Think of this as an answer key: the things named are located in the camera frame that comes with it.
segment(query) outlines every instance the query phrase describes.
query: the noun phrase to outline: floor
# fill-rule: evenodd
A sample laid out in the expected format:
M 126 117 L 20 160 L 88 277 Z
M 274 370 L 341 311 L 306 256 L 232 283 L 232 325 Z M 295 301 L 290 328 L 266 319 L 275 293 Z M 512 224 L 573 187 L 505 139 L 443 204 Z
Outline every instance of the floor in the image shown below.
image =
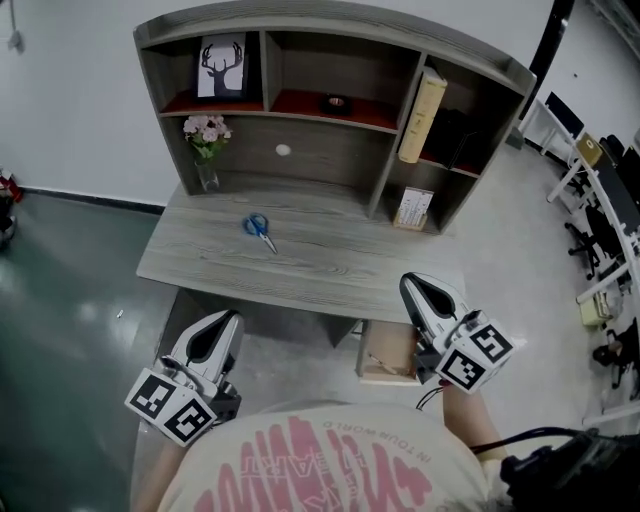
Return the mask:
M 582 327 L 575 303 L 587 282 L 566 252 L 568 214 L 545 200 L 559 173 L 506 147 L 444 235 L 468 302 L 527 342 L 483 390 L 505 436 L 580 427 L 604 381 L 589 363 L 601 333 Z M 33 195 L 16 212 L 0 254 L 0 496 L 9 512 L 125 510 L 137 422 L 121 403 L 151 362 L 153 347 L 132 341 L 162 286 L 133 276 L 156 217 Z M 259 309 L 230 379 L 241 414 L 318 397 L 414 406 L 424 394 L 358 383 L 355 340 L 333 350 L 312 315 Z M 426 408 L 436 415 L 437 400 Z

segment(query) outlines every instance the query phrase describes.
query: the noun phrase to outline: cable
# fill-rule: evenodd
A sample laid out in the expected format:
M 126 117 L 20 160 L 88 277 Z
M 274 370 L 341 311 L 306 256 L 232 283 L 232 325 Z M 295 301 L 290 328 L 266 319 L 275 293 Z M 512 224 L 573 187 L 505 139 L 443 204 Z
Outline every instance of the cable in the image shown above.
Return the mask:
M 578 434 L 583 434 L 583 433 L 584 432 L 582 430 L 573 430 L 570 428 L 539 427 L 539 428 L 534 428 L 532 430 L 527 430 L 526 432 L 522 432 L 512 437 L 508 437 L 507 439 L 503 439 L 501 441 L 496 441 L 495 443 L 472 446 L 471 451 L 474 454 L 478 455 L 480 453 L 493 450 L 494 448 L 500 448 L 501 446 L 506 446 L 508 444 L 513 444 L 513 443 L 519 443 L 520 441 L 525 441 L 527 439 L 535 439 L 537 437 L 549 437 L 549 436 L 575 437 Z
M 425 393 L 425 395 L 418 401 L 418 405 L 416 405 L 416 409 L 419 411 L 427 404 L 429 400 L 431 400 L 434 396 L 439 393 L 442 393 L 444 388 L 442 386 L 438 386 L 437 388 L 430 389 Z

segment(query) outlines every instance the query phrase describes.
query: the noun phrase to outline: beige t-shirt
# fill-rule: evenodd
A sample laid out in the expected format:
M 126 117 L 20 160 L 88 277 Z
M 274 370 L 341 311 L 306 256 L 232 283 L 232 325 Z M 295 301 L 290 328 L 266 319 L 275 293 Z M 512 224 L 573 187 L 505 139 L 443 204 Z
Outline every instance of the beige t-shirt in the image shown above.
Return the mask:
M 260 414 L 198 440 L 159 510 L 489 510 L 499 507 L 492 488 L 503 490 L 498 468 L 404 406 Z

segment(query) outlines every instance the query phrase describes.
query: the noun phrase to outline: white desk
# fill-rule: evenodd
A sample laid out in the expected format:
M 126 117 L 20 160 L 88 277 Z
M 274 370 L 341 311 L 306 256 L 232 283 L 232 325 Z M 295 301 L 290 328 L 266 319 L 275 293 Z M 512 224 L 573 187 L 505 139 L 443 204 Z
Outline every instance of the white desk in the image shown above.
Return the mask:
M 575 175 L 578 168 L 580 166 L 583 166 L 587 172 L 591 187 L 593 188 L 598 201 L 600 201 L 602 210 L 604 211 L 607 219 L 609 220 L 609 223 L 613 226 L 616 234 L 618 235 L 620 245 L 622 246 L 622 254 L 624 255 L 625 259 L 624 264 L 614 270 L 606 278 L 604 278 L 602 281 L 598 281 L 588 290 L 578 295 L 576 297 L 576 301 L 578 302 L 578 304 L 586 302 L 587 300 L 591 299 L 597 292 L 605 289 L 610 284 L 615 282 L 620 276 L 622 276 L 626 272 L 629 272 L 632 283 L 631 296 L 634 316 L 640 319 L 640 260 L 638 260 L 638 258 L 634 254 L 632 245 L 633 239 L 624 233 L 624 224 L 622 224 L 618 219 L 618 215 L 616 214 L 613 205 L 611 204 L 609 196 L 605 192 L 604 188 L 602 187 L 602 183 L 600 183 L 600 180 L 598 179 L 597 171 L 594 171 L 591 166 L 587 164 L 587 162 L 584 160 L 584 158 L 582 158 L 582 155 L 578 151 L 576 151 L 576 154 L 578 155 L 578 161 L 576 162 L 576 164 L 574 164 L 574 166 L 562 179 L 562 181 L 554 188 L 551 194 L 549 194 L 547 200 L 549 202 L 553 201 L 560 193 L 560 190 L 562 190 L 566 183 L 568 183 L 573 175 Z M 640 338 L 640 324 L 638 327 L 638 331 L 638 336 Z M 629 402 L 618 407 L 603 407 L 601 414 L 583 418 L 582 424 L 585 428 L 590 428 L 600 423 L 615 420 L 618 418 L 624 418 L 626 416 L 638 413 L 640 413 L 640 400 Z
M 584 128 L 582 132 L 578 134 L 577 137 L 574 137 L 573 135 L 571 135 L 571 133 L 567 131 L 564 125 L 555 116 L 555 114 L 551 112 L 551 110 L 549 110 L 549 108 L 544 104 L 544 102 L 536 98 L 536 100 L 533 102 L 532 107 L 533 108 L 529 111 L 529 114 L 527 115 L 526 119 L 522 121 L 522 124 L 520 125 L 520 132 L 522 132 L 522 137 L 524 138 L 525 132 L 531 125 L 531 121 L 533 121 L 533 119 L 537 118 L 540 114 L 545 115 L 551 121 L 551 127 L 549 128 L 549 131 L 545 136 L 545 138 L 542 140 L 542 144 L 541 144 L 542 147 L 540 149 L 540 154 L 544 156 L 547 150 L 549 149 L 549 146 L 551 146 L 553 139 L 555 139 L 556 136 L 560 135 L 562 137 L 562 140 L 564 140 L 569 146 L 571 146 L 571 152 L 567 157 L 567 163 L 570 164 L 574 156 L 573 154 L 575 152 L 575 141 L 580 138 L 580 135 L 584 131 Z

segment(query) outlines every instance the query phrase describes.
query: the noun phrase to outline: flower vase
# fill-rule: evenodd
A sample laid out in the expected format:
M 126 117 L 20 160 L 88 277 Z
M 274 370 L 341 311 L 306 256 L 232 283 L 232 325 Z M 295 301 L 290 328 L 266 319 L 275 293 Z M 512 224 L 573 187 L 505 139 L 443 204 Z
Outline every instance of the flower vase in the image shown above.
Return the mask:
M 205 193 L 216 192 L 220 189 L 220 182 L 218 181 L 214 160 L 214 158 L 196 158 L 195 163 L 198 178 L 200 178 L 200 183 Z

